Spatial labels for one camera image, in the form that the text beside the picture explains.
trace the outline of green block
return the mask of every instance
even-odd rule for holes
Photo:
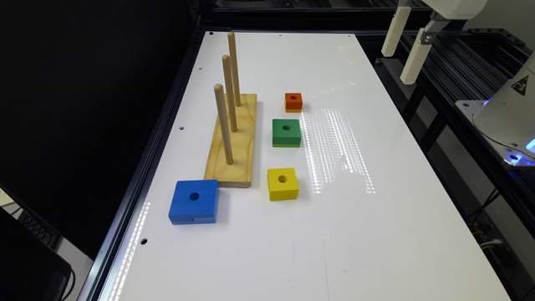
[[[273,147],[300,147],[300,145],[273,145]]]
[[[273,146],[275,145],[301,145],[299,120],[273,120]]]

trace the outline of wooden block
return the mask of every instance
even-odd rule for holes
[[[178,181],[169,219],[173,225],[216,222],[218,199],[216,180]]]
[[[247,188],[251,186],[257,95],[241,94],[240,96],[242,105],[236,107],[237,132],[231,132],[234,159],[231,165],[225,161],[219,118],[217,118],[211,139],[204,179],[218,180],[220,187]]]
[[[273,120],[273,146],[301,145],[299,120]]]
[[[302,110],[303,98],[301,97],[301,93],[286,93],[284,97],[284,109]]]
[[[298,198],[299,185],[293,168],[267,170],[269,201],[295,200]]]

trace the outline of block hole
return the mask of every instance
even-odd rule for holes
[[[198,193],[193,192],[192,194],[190,194],[190,200],[196,201],[198,199],[199,199],[199,194]]]

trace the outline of wooden peg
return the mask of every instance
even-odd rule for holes
[[[232,66],[232,83],[234,84],[234,103],[236,106],[242,105],[240,100],[240,79],[237,75],[237,56],[236,56],[236,38],[234,33],[228,33],[228,48],[231,52],[231,66]]]
[[[231,58],[223,55],[223,73],[225,75],[225,89],[227,90],[228,116],[231,121],[232,133],[237,132],[236,108],[234,108],[234,93],[232,92]]]
[[[219,125],[221,127],[221,136],[223,140],[223,148],[225,150],[225,158],[227,159],[227,164],[231,165],[234,163],[232,159],[232,145],[231,145],[231,133],[228,130],[228,119],[227,119],[227,104],[225,103],[225,92],[223,91],[223,86],[216,84],[214,86],[214,91],[216,93],[216,102],[217,102],[217,113],[219,114]]]

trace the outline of black cable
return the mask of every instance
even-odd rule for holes
[[[471,229],[474,227],[474,225],[476,224],[477,218],[479,218],[479,216],[482,214],[483,209],[485,209],[486,206],[490,205],[490,203],[492,203],[492,201],[496,200],[496,198],[497,198],[498,196],[500,196],[500,192],[498,192],[495,196],[492,196],[492,195],[494,194],[494,192],[496,192],[496,191],[497,191],[497,189],[494,188],[494,190],[492,190],[491,194],[488,195],[488,198],[485,200],[485,203],[483,204],[483,206],[481,206],[479,209],[476,210],[477,215],[476,215],[476,217],[473,219],[473,221],[472,221],[472,223],[471,223],[471,225],[470,225],[470,227],[469,227],[470,230],[471,230]]]
[[[13,214],[17,213],[19,210],[23,209],[22,207],[19,207],[17,210],[15,210],[14,212],[11,212],[11,216],[13,216]]]
[[[474,212],[470,213],[470,214],[468,215],[468,217],[466,217],[466,218],[473,217],[473,216],[475,216],[478,212],[483,211],[483,209],[485,209],[485,208],[487,208],[487,206],[491,205],[491,203],[494,202],[499,196],[500,196],[500,192],[498,192],[498,193],[497,193],[496,195],[494,195],[492,198],[487,198],[487,200],[485,201],[485,203],[484,203],[481,207],[477,208]]]
[[[520,298],[520,301],[523,301],[533,290],[535,289],[535,285],[533,285],[532,289],[529,290],[529,292],[527,292],[524,297]]]
[[[76,283],[76,274],[74,273],[73,268],[70,269],[70,272],[73,274],[73,282],[70,285],[69,291],[67,292],[65,297],[61,299],[61,301],[65,301],[69,297],[69,295],[73,292],[74,284]]]

